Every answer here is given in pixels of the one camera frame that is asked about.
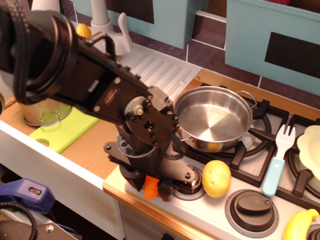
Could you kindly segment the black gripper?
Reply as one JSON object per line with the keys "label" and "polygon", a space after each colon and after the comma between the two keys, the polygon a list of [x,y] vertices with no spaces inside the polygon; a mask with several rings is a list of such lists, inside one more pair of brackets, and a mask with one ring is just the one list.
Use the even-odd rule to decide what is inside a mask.
{"label": "black gripper", "polygon": [[158,193],[164,202],[170,202],[174,188],[184,182],[191,183],[195,173],[182,161],[185,146],[177,135],[170,134],[168,146],[161,147],[155,142],[152,146],[145,145],[143,151],[135,152],[118,135],[116,142],[108,142],[103,148],[110,161],[119,165],[121,175],[134,189],[139,192],[143,188],[147,175],[158,178]]}

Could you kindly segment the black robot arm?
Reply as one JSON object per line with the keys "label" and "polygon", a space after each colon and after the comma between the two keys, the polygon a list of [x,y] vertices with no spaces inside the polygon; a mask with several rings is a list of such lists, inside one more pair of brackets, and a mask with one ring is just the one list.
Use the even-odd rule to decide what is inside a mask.
{"label": "black robot arm", "polygon": [[114,123],[117,140],[104,150],[136,190],[153,177],[165,202],[175,192],[195,192],[200,177],[182,160],[171,100],[117,61],[106,33],[83,38],[59,12],[24,12],[18,1],[3,0],[0,68],[13,74],[14,96],[24,105],[50,98]]}

